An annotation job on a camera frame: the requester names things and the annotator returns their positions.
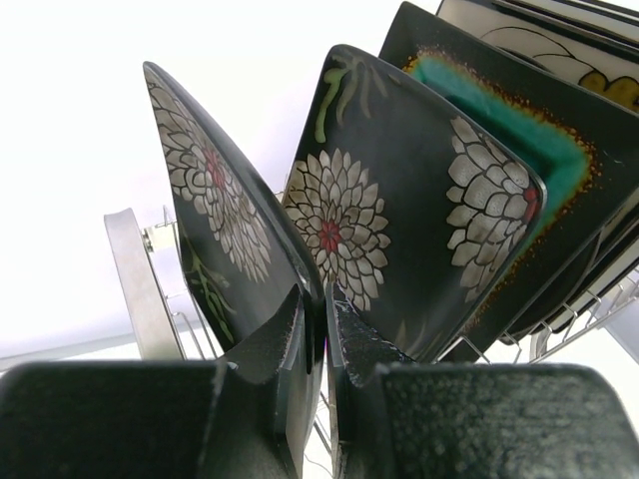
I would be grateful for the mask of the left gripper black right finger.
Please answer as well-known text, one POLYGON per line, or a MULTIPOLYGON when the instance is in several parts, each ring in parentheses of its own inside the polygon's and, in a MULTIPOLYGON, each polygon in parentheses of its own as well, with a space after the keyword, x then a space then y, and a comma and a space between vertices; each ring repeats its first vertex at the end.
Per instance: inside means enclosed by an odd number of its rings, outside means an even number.
POLYGON ((337 478, 634 478, 613 388, 571 364, 419 364, 325 290, 337 478))

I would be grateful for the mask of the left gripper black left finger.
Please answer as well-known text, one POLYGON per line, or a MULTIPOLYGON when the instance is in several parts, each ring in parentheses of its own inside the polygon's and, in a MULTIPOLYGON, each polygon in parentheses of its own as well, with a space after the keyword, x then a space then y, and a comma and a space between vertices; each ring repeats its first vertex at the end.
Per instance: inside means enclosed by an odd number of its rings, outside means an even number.
POLYGON ((297 478, 303 297, 215 360, 48 361, 1 379, 5 478, 297 478))

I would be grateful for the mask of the dark floral square plate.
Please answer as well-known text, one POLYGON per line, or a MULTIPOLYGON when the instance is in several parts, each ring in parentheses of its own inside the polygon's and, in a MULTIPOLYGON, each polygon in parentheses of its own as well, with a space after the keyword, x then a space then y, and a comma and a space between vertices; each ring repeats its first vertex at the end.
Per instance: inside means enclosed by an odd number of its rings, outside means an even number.
POLYGON ((284 194, 324 282, 420 362, 527 245, 542 180, 451 103, 350 45, 327 53, 284 194))

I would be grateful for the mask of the black square plate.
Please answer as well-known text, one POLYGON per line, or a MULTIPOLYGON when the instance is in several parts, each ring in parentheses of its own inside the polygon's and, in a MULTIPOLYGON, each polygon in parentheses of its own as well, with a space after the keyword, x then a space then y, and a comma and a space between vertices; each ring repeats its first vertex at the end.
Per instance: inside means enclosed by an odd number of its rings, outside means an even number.
POLYGON ((479 307, 463 328, 476 350, 501 336, 597 239, 638 185, 638 118, 411 3, 380 58, 460 110, 455 230, 479 307))

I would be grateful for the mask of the colourful flower plate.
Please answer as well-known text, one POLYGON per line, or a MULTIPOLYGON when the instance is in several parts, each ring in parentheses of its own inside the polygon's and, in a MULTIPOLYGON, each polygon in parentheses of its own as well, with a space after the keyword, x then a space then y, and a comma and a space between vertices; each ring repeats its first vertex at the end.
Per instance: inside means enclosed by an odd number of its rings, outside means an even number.
POLYGON ((442 1, 442 20, 638 112, 638 11, 608 1, 442 1))

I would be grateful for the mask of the round silver-rimmed plate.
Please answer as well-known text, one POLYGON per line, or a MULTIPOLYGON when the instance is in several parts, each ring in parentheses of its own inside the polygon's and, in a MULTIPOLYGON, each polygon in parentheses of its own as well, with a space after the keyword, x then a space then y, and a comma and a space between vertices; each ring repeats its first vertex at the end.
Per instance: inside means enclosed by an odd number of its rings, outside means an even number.
POLYGON ((510 326, 516 340, 550 323, 563 303, 577 299, 638 237, 638 191, 581 253, 553 279, 535 301, 510 326))

